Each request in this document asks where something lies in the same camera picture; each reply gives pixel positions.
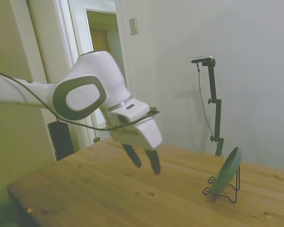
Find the open door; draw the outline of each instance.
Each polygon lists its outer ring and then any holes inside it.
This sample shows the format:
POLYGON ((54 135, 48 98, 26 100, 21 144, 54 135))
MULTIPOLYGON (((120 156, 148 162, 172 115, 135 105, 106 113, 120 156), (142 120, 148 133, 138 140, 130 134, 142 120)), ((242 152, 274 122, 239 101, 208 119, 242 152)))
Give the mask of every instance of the open door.
MULTIPOLYGON (((47 81, 63 79, 73 67, 79 54, 67 0, 27 0, 47 81)), ((88 126, 96 116, 77 121, 88 126)), ((69 124, 75 151, 94 143, 94 130, 69 124)))

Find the green plate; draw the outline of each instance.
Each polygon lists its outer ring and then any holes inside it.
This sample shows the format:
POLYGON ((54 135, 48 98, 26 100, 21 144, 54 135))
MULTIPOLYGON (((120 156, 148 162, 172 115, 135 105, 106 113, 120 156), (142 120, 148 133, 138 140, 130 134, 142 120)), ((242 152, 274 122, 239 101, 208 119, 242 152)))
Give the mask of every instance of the green plate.
POLYGON ((230 184, 231 180, 235 176, 240 162, 242 160, 242 151, 236 147, 224 162, 218 177, 216 178, 210 193, 217 195, 224 191, 224 189, 230 184))

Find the black metal pole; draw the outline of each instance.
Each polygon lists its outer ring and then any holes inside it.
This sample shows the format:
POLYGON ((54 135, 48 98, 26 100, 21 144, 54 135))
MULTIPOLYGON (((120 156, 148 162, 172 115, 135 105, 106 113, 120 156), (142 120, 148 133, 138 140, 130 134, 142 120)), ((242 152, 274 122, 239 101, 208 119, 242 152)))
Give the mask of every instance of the black metal pole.
POLYGON ((215 79, 214 79, 214 67, 216 65, 216 61, 215 61, 215 59, 212 59, 211 61, 203 62, 202 65, 208 67, 210 93, 211 93, 211 97, 212 97, 211 99, 208 100, 208 104, 210 104, 210 103, 216 104, 215 123, 214 123, 214 137, 211 136, 211 141, 218 142, 218 146, 217 146, 215 155, 221 156, 222 147, 223 147, 223 143, 224 143, 224 139, 220 138, 222 100, 217 99, 217 94, 216 94, 216 84, 215 84, 215 79))
POLYGON ((213 70, 213 68, 214 68, 214 66, 208 66, 210 93, 212 95, 212 101, 215 101, 217 99, 217 94, 216 94, 216 83, 214 81, 214 70, 213 70))

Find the door frame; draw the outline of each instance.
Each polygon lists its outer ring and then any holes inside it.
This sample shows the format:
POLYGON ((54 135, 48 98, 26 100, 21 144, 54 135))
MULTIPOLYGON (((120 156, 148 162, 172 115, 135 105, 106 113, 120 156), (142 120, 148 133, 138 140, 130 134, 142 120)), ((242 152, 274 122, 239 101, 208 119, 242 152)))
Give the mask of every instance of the door frame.
MULTIPOLYGON (((56 7, 62 41, 66 52, 66 59, 69 68, 71 69, 79 57, 79 50, 72 24, 68 0, 54 0, 54 4, 56 7)), ((94 119, 96 119, 96 115, 95 113, 92 113, 91 117, 80 120, 80 123, 94 127, 95 125, 97 126, 97 124, 94 124, 94 119)), ((88 129, 86 127, 80 127, 80 130, 85 142, 85 147, 94 144, 94 139, 97 137, 95 130, 88 129)))
MULTIPOLYGON (((61 28, 63 44, 67 52, 68 63, 69 63, 70 68, 72 68, 78 56, 83 54, 81 41, 80 39, 76 38, 80 36, 79 29, 78 29, 77 23, 73 23, 72 18, 71 18, 72 14, 75 15, 74 7, 72 6, 72 1, 69 1, 69 0, 54 0, 54 2, 56 6, 56 11, 58 14, 58 20, 59 20, 59 24, 61 28)), ((93 9, 87 6, 83 6, 83 8, 84 8, 84 14, 85 14, 84 16, 86 20, 86 28, 88 29, 88 31, 89 31, 89 23, 88 23, 88 17, 86 13, 87 10, 116 14, 127 89, 129 90, 131 94, 133 94, 133 87, 131 83, 132 80, 131 80, 130 67, 129 67, 129 58, 128 58, 127 48, 126 48, 124 23, 123 23, 123 18, 122 18, 121 1, 115 0, 115 12, 99 11, 98 9, 93 9)), ((90 47, 91 47, 91 50, 93 50, 90 32, 88 32, 88 34, 89 34, 90 47)), ((83 119, 82 123, 89 125, 89 126, 97 127, 98 124, 97 124, 95 112, 91 114, 91 117, 83 119)), ((82 134, 84 135, 84 140, 87 144, 93 144, 93 138, 95 136, 99 137, 99 131, 90 130, 84 127, 82 127, 82 134)))

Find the doorway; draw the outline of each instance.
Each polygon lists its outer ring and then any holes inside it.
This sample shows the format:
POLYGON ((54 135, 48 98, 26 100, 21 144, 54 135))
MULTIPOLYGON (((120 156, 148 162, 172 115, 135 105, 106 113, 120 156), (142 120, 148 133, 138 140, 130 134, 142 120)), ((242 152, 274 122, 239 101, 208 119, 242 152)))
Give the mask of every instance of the doorway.
POLYGON ((93 50, 108 51, 119 66, 125 80, 123 56, 116 14, 89 10, 87 10, 86 14, 93 50))

